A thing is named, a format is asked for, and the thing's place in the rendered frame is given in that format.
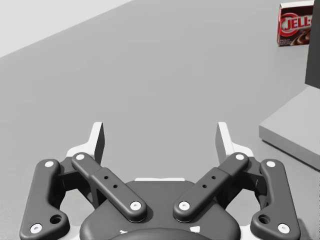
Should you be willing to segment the grey stand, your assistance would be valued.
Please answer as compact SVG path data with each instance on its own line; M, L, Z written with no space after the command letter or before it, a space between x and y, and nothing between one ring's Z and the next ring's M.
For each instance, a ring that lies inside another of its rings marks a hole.
M307 87L258 127L266 143L320 172L320 90Z

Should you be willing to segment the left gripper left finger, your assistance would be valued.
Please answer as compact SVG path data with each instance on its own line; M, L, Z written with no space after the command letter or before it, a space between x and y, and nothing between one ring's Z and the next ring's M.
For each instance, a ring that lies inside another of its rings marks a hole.
M147 217L146 203L111 170L101 166L105 147L102 122L95 122L86 143L72 147L62 162L39 161L34 170L19 237L22 240L59 240L70 231L60 210L67 191L77 189L97 209L108 200L128 221Z

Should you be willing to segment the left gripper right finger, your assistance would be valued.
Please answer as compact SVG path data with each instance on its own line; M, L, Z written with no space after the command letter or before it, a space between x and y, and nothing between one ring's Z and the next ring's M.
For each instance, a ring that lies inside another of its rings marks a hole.
M209 170L173 205L181 223L194 220L209 203L226 208L243 190L254 192L260 210L249 225L260 240L298 240L299 221L284 164L276 159L259 162L248 147L232 141L228 126L218 122L215 147L219 166Z

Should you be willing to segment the red and white carton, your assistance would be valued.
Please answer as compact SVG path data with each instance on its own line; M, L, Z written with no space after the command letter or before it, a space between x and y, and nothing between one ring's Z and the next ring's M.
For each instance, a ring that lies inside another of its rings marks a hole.
M310 43L314 1L279 4L276 40L279 47L303 46Z

